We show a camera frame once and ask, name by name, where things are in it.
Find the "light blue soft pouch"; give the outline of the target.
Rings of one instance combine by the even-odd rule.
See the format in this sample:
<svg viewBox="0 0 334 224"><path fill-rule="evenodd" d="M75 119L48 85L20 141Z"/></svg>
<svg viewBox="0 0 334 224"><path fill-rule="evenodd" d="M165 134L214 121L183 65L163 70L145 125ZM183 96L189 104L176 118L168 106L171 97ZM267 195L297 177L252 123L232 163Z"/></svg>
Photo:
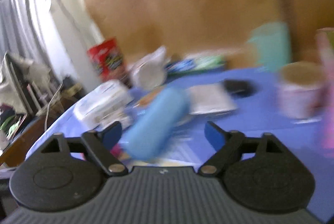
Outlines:
<svg viewBox="0 0 334 224"><path fill-rule="evenodd" d="M190 97L184 89L166 87L123 134L122 148L132 159L153 160L165 150L174 127L184 120L189 109Z"/></svg>

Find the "black small soft object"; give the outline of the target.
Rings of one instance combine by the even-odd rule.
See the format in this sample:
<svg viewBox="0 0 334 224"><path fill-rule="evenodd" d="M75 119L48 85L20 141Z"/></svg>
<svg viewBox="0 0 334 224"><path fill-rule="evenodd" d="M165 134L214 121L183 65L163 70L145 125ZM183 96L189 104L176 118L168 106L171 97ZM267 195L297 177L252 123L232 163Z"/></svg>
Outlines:
<svg viewBox="0 0 334 224"><path fill-rule="evenodd" d="M255 84L249 80L226 79L223 86L230 95L236 97L250 97L257 92Z"/></svg>

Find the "white tissue pack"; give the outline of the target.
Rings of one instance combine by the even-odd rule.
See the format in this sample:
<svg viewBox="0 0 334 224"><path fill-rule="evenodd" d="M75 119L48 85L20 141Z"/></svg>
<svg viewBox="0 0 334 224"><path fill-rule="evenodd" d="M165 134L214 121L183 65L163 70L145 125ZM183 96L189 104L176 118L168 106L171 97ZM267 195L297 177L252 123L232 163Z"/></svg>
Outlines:
<svg viewBox="0 0 334 224"><path fill-rule="evenodd" d="M104 118L133 101L129 89L119 80L109 80L80 99L74 115L89 129L98 127Z"/></svg>

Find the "blue patterned tablecloth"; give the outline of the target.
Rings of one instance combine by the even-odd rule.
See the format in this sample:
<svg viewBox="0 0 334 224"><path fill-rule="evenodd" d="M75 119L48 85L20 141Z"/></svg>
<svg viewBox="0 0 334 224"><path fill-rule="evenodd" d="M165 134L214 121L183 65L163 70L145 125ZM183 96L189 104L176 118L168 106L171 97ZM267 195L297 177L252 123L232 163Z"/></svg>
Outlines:
<svg viewBox="0 0 334 224"><path fill-rule="evenodd" d="M259 69L183 77L172 86L186 89L224 78L246 79L256 93L236 100L237 109L213 116L223 130L249 137L273 133L311 171L315 192L303 211L270 216L234 202L217 179L201 178L195 167L137 167L126 179L113 179L106 191L72 213L36 214L25 223L324 223L333 220L333 150L323 149L324 114L298 122L277 108L276 77Z"/></svg>

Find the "cluttered side shelf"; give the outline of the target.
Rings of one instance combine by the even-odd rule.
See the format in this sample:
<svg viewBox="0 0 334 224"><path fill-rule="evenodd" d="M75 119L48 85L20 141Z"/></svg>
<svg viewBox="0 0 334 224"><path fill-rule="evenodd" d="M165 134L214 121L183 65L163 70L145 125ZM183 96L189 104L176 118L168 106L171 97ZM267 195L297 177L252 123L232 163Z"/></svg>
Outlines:
<svg viewBox="0 0 334 224"><path fill-rule="evenodd" d="M30 59L5 53L1 61L1 166L15 167L42 134L85 95L82 85Z"/></svg>

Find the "red snack box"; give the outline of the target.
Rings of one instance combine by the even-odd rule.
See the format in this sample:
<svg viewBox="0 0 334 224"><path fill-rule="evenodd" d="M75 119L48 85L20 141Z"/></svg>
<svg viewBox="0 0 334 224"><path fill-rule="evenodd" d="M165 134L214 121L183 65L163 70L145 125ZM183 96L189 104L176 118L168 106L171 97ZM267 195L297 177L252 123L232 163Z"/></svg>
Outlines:
<svg viewBox="0 0 334 224"><path fill-rule="evenodd" d="M119 80L124 84L128 83L129 76L123 54L115 38L89 48L87 55L102 82Z"/></svg>

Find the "pink-labelled tin can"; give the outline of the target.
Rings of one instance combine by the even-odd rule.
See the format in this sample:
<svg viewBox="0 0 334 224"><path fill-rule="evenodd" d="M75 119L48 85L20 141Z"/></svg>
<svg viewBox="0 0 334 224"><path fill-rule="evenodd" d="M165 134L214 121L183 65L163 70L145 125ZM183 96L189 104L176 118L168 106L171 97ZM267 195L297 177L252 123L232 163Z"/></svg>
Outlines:
<svg viewBox="0 0 334 224"><path fill-rule="evenodd" d="M323 68L313 62L294 62L278 73L277 97L281 112L292 119L308 119L321 105L325 89Z"/></svg>

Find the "green Crest toothpaste box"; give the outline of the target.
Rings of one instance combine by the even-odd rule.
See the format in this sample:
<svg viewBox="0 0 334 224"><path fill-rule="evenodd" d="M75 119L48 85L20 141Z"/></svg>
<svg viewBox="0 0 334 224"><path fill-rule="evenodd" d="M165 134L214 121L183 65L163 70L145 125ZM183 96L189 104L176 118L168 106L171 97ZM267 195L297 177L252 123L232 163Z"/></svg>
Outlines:
<svg viewBox="0 0 334 224"><path fill-rule="evenodd" d="M168 76L199 74L225 68L225 58L221 55L201 56L169 62L165 69Z"/></svg>

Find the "plastic-wrapped paper cups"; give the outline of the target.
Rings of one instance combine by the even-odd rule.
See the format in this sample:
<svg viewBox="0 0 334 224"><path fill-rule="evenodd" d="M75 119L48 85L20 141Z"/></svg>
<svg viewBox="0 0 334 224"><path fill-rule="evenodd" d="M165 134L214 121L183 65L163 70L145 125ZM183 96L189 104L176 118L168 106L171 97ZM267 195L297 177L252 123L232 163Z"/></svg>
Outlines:
<svg viewBox="0 0 334 224"><path fill-rule="evenodd" d="M130 70L133 86L149 91L162 85L167 76L165 58L166 47L161 46L134 63Z"/></svg>

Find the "green translucent plastic mug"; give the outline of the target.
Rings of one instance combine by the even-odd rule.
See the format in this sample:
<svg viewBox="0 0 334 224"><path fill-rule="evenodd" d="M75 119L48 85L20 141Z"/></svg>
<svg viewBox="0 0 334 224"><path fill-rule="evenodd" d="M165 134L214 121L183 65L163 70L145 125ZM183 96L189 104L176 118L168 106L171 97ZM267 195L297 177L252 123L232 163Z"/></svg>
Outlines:
<svg viewBox="0 0 334 224"><path fill-rule="evenodd" d="M248 43L253 44L258 54L258 64L271 72L291 62L290 37L286 23L271 22L251 32Z"/></svg>

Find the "pink tin storage box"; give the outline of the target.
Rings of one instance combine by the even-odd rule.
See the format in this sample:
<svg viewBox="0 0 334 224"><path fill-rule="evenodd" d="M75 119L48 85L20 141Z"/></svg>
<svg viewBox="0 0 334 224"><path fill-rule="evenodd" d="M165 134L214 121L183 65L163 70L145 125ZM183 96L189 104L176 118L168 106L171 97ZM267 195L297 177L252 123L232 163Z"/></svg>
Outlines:
<svg viewBox="0 0 334 224"><path fill-rule="evenodd" d="M323 137L324 149L333 150L333 28L317 30L316 44L325 75Z"/></svg>

